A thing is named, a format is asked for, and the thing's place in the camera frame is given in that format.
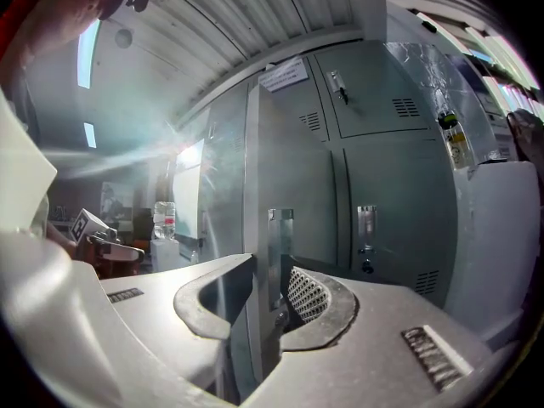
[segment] sticker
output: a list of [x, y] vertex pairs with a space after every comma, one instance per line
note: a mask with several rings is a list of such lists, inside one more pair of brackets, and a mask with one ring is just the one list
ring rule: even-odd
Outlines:
[[308, 78], [302, 59], [293, 59], [278, 68], [259, 76], [258, 82], [270, 92], [285, 88]]
[[71, 236], [74, 238], [74, 241], [79, 242], [79, 238], [82, 236], [85, 227], [88, 224], [88, 218], [85, 216], [85, 212], [81, 211], [79, 216], [76, 219], [76, 222], [71, 227]]
[[[427, 328], [427, 326], [418, 326], [402, 331], [400, 335], [405, 339], [408, 347], [422, 365], [433, 385], [441, 392], [451, 387], [472, 369], [469, 365], [464, 367], [464, 370], [456, 367], [451, 358], [445, 353], [445, 349], [439, 346], [431, 337]], [[447, 346], [448, 350], [459, 357], [450, 345], [447, 345], [442, 338], [440, 340], [445, 347]]]
[[108, 293], [108, 298], [110, 299], [111, 303], [118, 303], [121, 301], [124, 301], [125, 299], [135, 298], [139, 295], [143, 295], [144, 293], [137, 289], [127, 289], [127, 290], [121, 290], [120, 292], [115, 293]]

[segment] white label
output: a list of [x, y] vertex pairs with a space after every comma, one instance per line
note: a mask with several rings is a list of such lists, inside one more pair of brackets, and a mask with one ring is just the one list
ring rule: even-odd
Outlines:
[[306, 80], [308, 73], [302, 59], [293, 59], [278, 68], [259, 76], [258, 82], [270, 92], [282, 89], [293, 83]]

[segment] corrugated metal ceiling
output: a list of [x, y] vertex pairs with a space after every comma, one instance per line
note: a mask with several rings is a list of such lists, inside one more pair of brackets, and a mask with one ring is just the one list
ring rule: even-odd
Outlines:
[[131, 30], [134, 45], [187, 79], [178, 98], [183, 107], [227, 71], [268, 48], [354, 23], [353, 11], [351, 0], [150, 0], [144, 12], [122, 7], [108, 22]]
[[[112, 140], [128, 138], [113, 128], [130, 122], [137, 134], [130, 144], [144, 142], [156, 131], [150, 121], [175, 120], [219, 78], [278, 44], [335, 26], [364, 30], [380, 16], [374, 25], [385, 24], [382, 1], [150, 0], [141, 13], [121, 6], [100, 28], [92, 87], [78, 94], [80, 115], [92, 113], [96, 131], [107, 126]], [[116, 45], [123, 28], [133, 34], [129, 48]], [[75, 67], [73, 55], [66, 59]]]

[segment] vent grille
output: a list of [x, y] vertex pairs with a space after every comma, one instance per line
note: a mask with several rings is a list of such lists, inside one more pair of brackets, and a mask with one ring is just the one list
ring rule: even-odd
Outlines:
[[316, 132], [321, 129], [320, 118], [317, 115], [317, 112], [299, 116], [298, 119], [306, 124], [312, 132]]
[[420, 116], [413, 99], [394, 99], [393, 106], [401, 118]]
[[235, 140], [233, 140], [231, 143], [230, 143], [230, 148], [235, 152], [235, 153], [239, 153], [240, 151], [242, 151], [244, 149], [244, 138], [242, 138], [241, 136], [239, 136], [238, 138], [236, 138]]
[[436, 290], [436, 284], [439, 278], [439, 271], [424, 272], [419, 274], [416, 279], [416, 293], [420, 295], [429, 295]]
[[287, 296], [304, 323], [320, 317], [329, 305], [327, 290], [319, 282], [294, 268], [291, 271]]

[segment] locker door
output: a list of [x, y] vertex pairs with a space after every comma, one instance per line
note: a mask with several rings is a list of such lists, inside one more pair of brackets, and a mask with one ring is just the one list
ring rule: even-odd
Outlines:
[[[326, 80], [341, 138], [428, 128], [414, 88], [382, 43], [357, 42], [327, 49], [315, 57]], [[333, 92], [327, 75], [332, 71], [343, 80], [347, 104]]]
[[[436, 140], [352, 139], [344, 148], [352, 213], [352, 268], [442, 306], [456, 254], [456, 197]], [[375, 254], [360, 254], [357, 207], [377, 206]]]
[[323, 117], [314, 73], [308, 58], [303, 58], [303, 63], [308, 79], [273, 92], [272, 98], [289, 119], [303, 122], [317, 139], [326, 142], [329, 140], [329, 132]]
[[216, 99], [210, 109], [199, 193], [200, 261], [241, 253], [247, 83]]

